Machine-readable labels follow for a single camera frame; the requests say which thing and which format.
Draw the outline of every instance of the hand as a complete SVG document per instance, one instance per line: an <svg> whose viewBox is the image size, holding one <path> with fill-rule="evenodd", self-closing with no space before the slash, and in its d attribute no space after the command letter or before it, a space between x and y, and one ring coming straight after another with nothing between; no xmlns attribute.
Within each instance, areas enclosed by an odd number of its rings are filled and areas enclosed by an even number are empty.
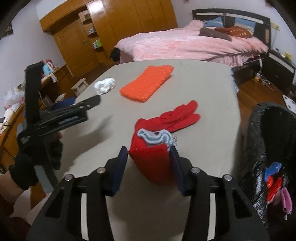
<svg viewBox="0 0 296 241"><path fill-rule="evenodd" d="M63 144L59 141L60 138L60 133L44 138L44 146L49 162L55 170L59 170L61 166ZM34 160L27 151L17 154L15 164L9 167L9 172L11 178L22 190L27 190L38 182L34 169Z"/></svg>

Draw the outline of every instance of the black plastic bag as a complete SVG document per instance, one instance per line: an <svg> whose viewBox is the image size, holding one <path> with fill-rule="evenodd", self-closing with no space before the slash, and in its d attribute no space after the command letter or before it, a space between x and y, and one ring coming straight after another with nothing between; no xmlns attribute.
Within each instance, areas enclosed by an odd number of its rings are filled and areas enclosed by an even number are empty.
<svg viewBox="0 0 296 241"><path fill-rule="evenodd" d="M282 231L285 229L285 222L279 222L278 219L270 218L268 215L272 213L272 215L284 216L284 213L278 206L268 207L268 188L264 174L265 167L269 167L271 163L282 163L282 168L274 179L283 178L282 187L285 186L288 189L294 204L296 201L296 115L275 103L258 104L253 109L245 133L243 157L244 162L241 165L243 168L240 172L242 190L252 202L265 227L271 225L277 227L278 231Z"/></svg>

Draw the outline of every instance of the wooden stool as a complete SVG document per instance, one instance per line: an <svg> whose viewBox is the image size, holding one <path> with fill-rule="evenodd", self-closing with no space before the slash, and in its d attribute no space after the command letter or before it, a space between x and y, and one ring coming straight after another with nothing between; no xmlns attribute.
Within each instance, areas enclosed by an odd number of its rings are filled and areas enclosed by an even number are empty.
<svg viewBox="0 0 296 241"><path fill-rule="evenodd" d="M87 87L88 83L86 82L86 78L83 78L79 80L72 88L71 90L75 91L76 96L78 97Z"/></svg>

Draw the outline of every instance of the picture frame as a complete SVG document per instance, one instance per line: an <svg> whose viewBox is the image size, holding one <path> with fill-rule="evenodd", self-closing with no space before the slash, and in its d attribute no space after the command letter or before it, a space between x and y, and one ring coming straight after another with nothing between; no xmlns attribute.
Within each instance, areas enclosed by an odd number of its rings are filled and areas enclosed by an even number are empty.
<svg viewBox="0 0 296 241"><path fill-rule="evenodd" d="M5 33L4 33L3 37L11 35L11 34L13 34L13 29L12 29L12 24L9 24L9 26L5 30Z"/></svg>

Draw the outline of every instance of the electrical outlet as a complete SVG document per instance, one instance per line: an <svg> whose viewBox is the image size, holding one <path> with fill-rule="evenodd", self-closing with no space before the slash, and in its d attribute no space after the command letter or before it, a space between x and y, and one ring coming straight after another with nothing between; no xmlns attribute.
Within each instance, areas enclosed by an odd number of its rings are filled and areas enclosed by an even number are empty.
<svg viewBox="0 0 296 241"><path fill-rule="evenodd" d="M277 30L280 30L280 29L279 29L279 26L278 26L277 24L273 23L273 22L270 22L270 26L271 26L272 28L275 28L275 29L277 29Z"/></svg>

